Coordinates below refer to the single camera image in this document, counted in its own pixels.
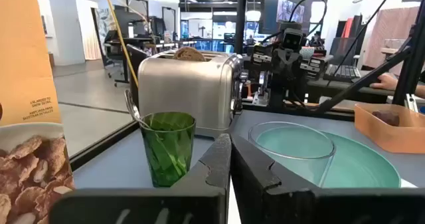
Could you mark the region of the orange cereal box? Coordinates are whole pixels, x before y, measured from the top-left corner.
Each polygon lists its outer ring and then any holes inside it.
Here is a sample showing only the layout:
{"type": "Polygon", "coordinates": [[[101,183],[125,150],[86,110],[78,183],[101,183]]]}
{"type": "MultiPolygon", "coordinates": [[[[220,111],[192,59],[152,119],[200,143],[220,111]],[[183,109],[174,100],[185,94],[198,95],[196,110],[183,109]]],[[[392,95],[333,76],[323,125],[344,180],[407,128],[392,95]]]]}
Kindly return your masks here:
{"type": "Polygon", "coordinates": [[[0,224],[54,224],[73,189],[38,0],[0,0],[0,224]]]}

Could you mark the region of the silver metal spoon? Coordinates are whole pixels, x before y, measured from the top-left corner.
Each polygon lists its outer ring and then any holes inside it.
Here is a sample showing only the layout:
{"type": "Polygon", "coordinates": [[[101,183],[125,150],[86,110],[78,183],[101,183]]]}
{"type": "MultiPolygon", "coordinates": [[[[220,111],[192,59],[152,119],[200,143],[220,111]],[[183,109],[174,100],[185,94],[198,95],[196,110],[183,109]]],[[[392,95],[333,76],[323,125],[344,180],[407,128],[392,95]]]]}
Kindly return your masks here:
{"type": "Polygon", "coordinates": [[[125,102],[126,102],[127,110],[129,112],[129,114],[131,115],[131,117],[135,121],[139,122],[144,128],[150,129],[150,127],[142,120],[142,118],[139,114],[139,110],[138,110],[137,106],[135,105],[135,102],[133,101],[133,97],[131,95],[130,90],[125,90],[124,96],[125,96],[125,102]]]}

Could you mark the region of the green round plate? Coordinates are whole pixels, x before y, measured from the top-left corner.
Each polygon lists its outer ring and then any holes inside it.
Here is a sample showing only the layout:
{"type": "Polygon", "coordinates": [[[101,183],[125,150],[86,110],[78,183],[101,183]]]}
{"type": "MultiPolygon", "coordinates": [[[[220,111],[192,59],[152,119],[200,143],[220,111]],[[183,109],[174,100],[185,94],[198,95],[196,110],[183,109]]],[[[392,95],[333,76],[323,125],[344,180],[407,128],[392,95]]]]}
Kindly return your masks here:
{"type": "Polygon", "coordinates": [[[337,148],[322,187],[400,187],[395,167],[378,152],[349,138],[322,133],[337,148]]]}

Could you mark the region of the clear glass cup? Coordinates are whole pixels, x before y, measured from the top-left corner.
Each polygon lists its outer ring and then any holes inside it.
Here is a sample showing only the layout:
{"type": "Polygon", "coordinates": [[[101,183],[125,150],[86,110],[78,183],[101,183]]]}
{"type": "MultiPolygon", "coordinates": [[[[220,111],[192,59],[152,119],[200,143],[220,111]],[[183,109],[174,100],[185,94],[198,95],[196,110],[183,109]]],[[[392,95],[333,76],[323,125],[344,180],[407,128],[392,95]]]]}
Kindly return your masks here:
{"type": "Polygon", "coordinates": [[[249,141],[276,162],[322,187],[336,153],[324,133],[291,122],[264,122],[248,132],[249,141]]]}

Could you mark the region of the green plastic cup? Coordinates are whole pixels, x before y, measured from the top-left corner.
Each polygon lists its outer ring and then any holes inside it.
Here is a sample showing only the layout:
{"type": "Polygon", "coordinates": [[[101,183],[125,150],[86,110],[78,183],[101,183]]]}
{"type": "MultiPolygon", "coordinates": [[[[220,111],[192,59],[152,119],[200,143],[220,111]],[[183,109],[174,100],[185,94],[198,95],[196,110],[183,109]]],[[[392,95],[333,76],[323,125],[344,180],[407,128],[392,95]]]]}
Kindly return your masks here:
{"type": "Polygon", "coordinates": [[[184,112],[141,118],[143,145],[154,187],[171,187],[190,170],[196,120],[184,112]]]}

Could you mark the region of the dark red apple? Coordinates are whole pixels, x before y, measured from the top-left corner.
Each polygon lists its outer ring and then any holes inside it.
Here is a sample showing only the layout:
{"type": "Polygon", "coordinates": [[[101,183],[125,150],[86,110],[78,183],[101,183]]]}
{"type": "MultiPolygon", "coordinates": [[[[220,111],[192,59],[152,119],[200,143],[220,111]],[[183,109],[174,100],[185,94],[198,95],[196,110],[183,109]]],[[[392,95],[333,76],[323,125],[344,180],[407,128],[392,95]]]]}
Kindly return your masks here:
{"type": "Polygon", "coordinates": [[[399,126],[400,124],[400,117],[396,112],[391,112],[389,110],[378,110],[372,112],[372,115],[390,126],[399,126]]]}

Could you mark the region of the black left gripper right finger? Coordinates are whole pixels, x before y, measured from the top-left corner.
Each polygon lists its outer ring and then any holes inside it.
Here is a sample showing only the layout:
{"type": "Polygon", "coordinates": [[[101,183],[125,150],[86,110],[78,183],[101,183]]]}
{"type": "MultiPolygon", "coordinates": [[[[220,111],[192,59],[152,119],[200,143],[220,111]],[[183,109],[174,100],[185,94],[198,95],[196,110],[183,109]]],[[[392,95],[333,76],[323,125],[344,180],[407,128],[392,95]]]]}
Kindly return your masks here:
{"type": "Polygon", "coordinates": [[[425,188],[320,188],[240,136],[230,172],[242,224],[425,224],[425,188]]]}

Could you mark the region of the brown bread slice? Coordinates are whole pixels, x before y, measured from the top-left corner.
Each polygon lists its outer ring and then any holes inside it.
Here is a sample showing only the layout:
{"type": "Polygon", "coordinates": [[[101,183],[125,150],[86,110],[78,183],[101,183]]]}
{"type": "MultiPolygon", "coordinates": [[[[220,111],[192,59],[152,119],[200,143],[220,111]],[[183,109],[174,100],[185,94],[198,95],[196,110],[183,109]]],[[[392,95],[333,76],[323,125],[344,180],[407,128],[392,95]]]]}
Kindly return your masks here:
{"type": "Polygon", "coordinates": [[[202,53],[193,47],[182,47],[178,49],[173,55],[175,60],[187,60],[187,61],[197,61],[205,62],[206,59],[202,53]]]}

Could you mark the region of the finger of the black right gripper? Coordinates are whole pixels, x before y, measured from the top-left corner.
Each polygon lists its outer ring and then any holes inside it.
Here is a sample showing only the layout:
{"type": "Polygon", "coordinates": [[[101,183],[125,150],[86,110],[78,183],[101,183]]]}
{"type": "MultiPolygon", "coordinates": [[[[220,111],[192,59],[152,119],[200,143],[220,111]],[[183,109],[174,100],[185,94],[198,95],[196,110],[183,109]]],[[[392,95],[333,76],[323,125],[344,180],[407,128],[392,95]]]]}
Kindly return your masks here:
{"type": "Polygon", "coordinates": [[[295,80],[298,76],[301,55],[293,50],[287,50],[287,78],[295,80]]]}
{"type": "Polygon", "coordinates": [[[275,49],[272,53],[273,75],[275,79],[284,80],[287,61],[286,51],[275,49]]]}

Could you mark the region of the person's hand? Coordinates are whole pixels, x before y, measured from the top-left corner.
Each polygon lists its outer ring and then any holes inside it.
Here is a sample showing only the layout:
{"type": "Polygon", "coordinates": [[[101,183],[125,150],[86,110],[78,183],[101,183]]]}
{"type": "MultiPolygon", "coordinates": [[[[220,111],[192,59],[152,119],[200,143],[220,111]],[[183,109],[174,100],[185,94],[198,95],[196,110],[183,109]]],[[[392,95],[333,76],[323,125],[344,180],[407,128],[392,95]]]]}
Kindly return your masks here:
{"type": "Polygon", "coordinates": [[[378,82],[371,83],[371,88],[378,88],[384,90],[396,90],[398,79],[391,73],[384,73],[378,77],[378,82]]]}

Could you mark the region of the wall monitor screen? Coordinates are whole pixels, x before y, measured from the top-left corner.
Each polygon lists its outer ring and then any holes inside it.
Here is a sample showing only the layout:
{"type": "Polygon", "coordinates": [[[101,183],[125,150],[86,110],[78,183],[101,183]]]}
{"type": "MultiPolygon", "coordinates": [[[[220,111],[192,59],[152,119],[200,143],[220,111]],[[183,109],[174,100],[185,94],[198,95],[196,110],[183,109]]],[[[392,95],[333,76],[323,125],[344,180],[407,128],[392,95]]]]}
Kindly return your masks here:
{"type": "Polygon", "coordinates": [[[277,5],[277,13],[276,13],[276,21],[279,23],[281,21],[295,21],[297,23],[303,23],[303,14],[305,11],[305,7],[303,5],[299,5],[295,12],[292,14],[296,4],[294,2],[288,0],[278,0],[277,5]]]}

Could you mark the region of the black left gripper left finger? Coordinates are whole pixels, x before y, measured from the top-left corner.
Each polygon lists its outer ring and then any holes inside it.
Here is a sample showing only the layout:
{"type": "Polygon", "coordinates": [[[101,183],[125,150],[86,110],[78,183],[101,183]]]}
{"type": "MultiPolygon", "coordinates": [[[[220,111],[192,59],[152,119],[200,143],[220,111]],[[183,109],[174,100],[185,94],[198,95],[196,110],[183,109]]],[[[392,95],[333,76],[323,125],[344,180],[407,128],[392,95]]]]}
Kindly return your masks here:
{"type": "Polygon", "coordinates": [[[171,187],[68,192],[49,224],[226,224],[231,150],[230,135],[220,135],[171,187]]]}

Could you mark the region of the silver four-slot toaster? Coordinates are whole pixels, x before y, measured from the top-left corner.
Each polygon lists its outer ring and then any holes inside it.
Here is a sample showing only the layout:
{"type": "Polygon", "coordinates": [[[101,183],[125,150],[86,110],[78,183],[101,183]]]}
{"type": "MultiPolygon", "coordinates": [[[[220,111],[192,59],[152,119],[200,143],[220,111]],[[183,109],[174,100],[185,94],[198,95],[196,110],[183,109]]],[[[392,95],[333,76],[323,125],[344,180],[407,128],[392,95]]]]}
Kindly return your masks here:
{"type": "Polygon", "coordinates": [[[185,112],[196,119],[196,135],[228,133],[242,104],[241,55],[203,51],[204,61],[176,60],[175,50],[143,60],[138,68],[141,116],[185,112]]]}

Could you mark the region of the black computer keyboard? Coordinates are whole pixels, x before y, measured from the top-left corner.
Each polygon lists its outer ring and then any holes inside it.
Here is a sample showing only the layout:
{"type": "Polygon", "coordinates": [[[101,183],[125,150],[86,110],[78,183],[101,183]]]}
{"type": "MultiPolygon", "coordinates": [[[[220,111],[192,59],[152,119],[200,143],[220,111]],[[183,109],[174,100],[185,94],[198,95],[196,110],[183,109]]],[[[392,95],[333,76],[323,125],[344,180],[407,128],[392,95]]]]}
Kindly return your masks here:
{"type": "Polygon", "coordinates": [[[338,82],[352,82],[353,80],[359,79],[361,74],[357,67],[352,65],[337,65],[330,64],[327,70],[323,74],[324,80],[338,81],[338,82]]]}

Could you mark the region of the orange plastic tray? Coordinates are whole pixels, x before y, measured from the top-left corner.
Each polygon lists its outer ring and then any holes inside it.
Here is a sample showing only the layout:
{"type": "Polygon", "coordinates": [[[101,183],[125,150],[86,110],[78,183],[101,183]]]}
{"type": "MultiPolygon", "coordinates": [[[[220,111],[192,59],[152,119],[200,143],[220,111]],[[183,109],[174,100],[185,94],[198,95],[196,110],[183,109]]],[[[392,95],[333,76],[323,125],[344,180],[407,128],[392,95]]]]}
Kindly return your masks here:
{"type": "Polygon", "coordinates": [[[382,149],[392,153],[425,154],[425,115],[396,104],[356,104],[355,127],[382,149]],[[398,115],[391,126],[373,115],[389,111],[398,115]]]}

